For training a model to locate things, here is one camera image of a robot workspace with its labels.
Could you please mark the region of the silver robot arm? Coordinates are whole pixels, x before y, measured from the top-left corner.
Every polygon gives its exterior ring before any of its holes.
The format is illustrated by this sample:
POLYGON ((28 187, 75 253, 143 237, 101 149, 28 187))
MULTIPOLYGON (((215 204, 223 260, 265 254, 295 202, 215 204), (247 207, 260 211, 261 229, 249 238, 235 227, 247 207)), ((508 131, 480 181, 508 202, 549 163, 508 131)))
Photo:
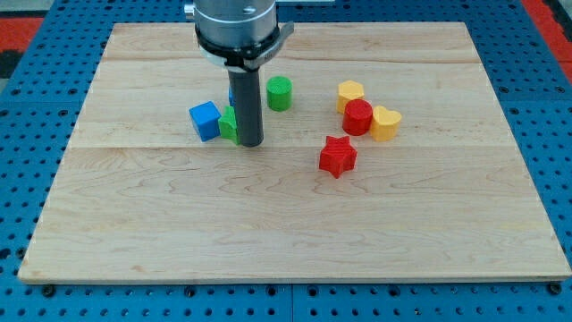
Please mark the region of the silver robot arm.
POLYGON ((278 23, 274 0, 192 0, 183 11, 195 25, 201 54, 232 72, 255 72, 270 62, 294 32, 278 23))

